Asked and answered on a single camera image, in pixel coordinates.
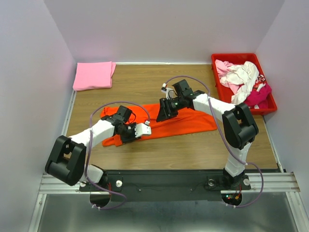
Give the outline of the orange t-shirt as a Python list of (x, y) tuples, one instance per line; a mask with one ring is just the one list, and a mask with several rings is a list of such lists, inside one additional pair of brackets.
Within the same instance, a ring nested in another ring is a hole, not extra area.
[[(159, 104), (146, 104), (143, 107), (150, 113), (152, 134), (143, 136), (141, 139), (138, 139), (139, 141), (217, 130), (213, 117), (204, 112), (184, 108), (178, 111), (178, 115), (175, 118), (157, 122)], [(148, 118), (145, 111), (138, 106), (131, 105), (127, 106), (127, 108), (136, 115), (130, 116), (129, 122), (143, 123)], [(112, 115), (116, 113), (117, 109), (117, 107), (104, 107), (100, 116)], [(104, 147), (112, 145), (122, 146), (123, 144), (119, 135), (102, 141), (102, 146)]]

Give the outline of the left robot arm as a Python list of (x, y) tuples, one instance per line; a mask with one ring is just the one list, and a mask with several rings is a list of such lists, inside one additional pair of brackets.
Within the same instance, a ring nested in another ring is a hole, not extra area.
[(78, 182), (89, 182), (96, 190), (107, 186), (104, 171), (86, 161), (86, 154), (102, 141), (119, 135), (122, 143), (150, 135), (151, 128), (144, 123), (130, 123), (132, 110), (120, 106), (113, 115), (102, 117), (95, 125), (70, 137), (59, 136), (54, 143), (45, 172), (62, 182), (73, 186)]

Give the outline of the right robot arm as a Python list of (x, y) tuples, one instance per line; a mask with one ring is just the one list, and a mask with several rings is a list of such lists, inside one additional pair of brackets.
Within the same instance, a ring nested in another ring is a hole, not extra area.
[(201, 90), (193, 91), (185, 79), (173, 84), (172, 88), (164, 83), (161, 91), (166, 96), (159, 100), (157, 122), (175, 118), (184, 108), (211, 115), (215, 123), (222, 122), (223, 127), (218, 131), (229, 156), (220, 185), (228, 189), (237, 186), (244, 177), (248, 151), (259, 133), (249, 107), (244, 103), (234, 105), (220, 101)]

